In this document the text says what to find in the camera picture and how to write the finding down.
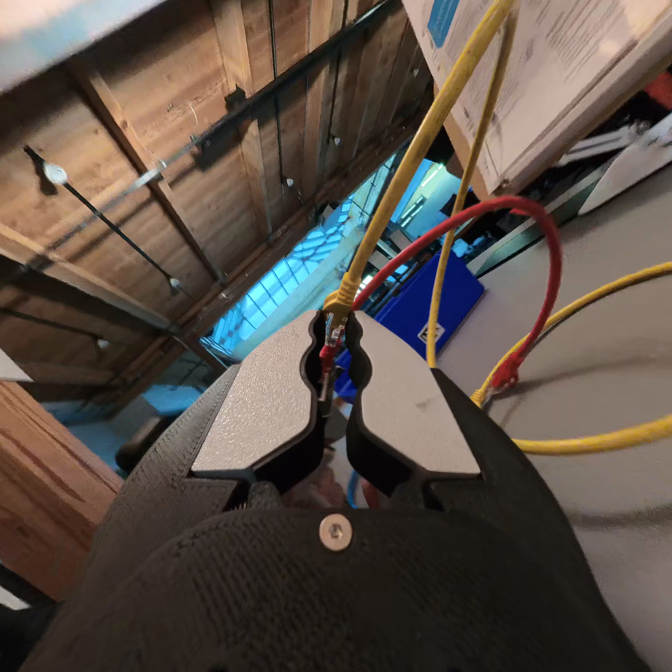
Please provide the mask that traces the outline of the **grey desk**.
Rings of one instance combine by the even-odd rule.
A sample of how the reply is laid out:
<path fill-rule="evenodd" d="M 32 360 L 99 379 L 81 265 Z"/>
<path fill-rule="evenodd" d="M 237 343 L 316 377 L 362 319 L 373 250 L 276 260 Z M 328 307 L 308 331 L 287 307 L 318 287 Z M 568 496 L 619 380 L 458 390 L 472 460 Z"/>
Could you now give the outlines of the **grey desk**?
<path fill-rule="evenodd" d="M 558 307 L 671 260 L 671 167 L 561 229 Z M 543 298 L 542 240 L 487 273 L 484 298 L 438 366 L 467 394 L 527 334 Z M 494 398 L 513 438 L 613 432 L 671 413 L 671 277 L 603 298 L 556 327 Z M 531 456 L 565 510 L 601 592 L 653 671 L 671 670 L 671 439 L 569 457 Z"/>

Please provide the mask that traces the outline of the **wooden pillar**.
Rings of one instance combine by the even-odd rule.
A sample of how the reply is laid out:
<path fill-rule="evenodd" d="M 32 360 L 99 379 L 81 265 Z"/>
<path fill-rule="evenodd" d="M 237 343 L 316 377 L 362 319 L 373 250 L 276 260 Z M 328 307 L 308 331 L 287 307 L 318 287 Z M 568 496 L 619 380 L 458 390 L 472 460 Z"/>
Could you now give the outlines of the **wooden pillar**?
<path fill-rule="evenodd" d="M 1 383 L 3 566 L 63 599 L 122 483 L 19 384 Z"/>

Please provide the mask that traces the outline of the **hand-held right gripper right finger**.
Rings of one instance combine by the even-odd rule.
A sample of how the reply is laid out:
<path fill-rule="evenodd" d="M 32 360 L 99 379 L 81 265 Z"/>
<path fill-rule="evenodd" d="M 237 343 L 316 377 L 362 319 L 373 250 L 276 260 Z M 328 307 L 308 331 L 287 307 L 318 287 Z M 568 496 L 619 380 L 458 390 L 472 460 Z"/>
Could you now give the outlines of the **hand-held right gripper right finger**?
<path fill-rule="evenodd" d="M 353 469 L 384 494 L 412 480 L 473 480 L 481 469 L 432 370 L 362 311 L 345 342 L 356 388 L 346 433 Z"/>

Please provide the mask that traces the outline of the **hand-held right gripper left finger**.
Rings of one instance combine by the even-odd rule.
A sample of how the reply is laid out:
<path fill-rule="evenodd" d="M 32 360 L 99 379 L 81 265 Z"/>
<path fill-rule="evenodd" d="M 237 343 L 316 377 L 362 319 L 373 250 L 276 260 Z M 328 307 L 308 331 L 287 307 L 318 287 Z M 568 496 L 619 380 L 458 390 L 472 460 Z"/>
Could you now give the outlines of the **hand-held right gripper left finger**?
<path fill-rule="evenodd" d="M 194 476 L 290 491 L 318 468 L 324 334 L 322 312 L 307 310 L 241 362 L 191 466 Z"/>

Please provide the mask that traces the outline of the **wooden document stand with paper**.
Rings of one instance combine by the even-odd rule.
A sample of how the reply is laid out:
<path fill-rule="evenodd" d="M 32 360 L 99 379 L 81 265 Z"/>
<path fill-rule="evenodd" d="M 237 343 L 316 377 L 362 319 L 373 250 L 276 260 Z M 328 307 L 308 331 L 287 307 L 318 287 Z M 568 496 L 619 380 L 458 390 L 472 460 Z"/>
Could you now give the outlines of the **wooden document stand with paper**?
<path fill-rule="evenodd" d="M 403 1 L 438 88 L 493 2 Z M 477 163 L 488 195 L 513 185 L 557 126 L 671 12 L 670 1 L 515 2 L 515 38 Z M 493 39 L 450 113 L 469 150 L 500 43 Z"/>

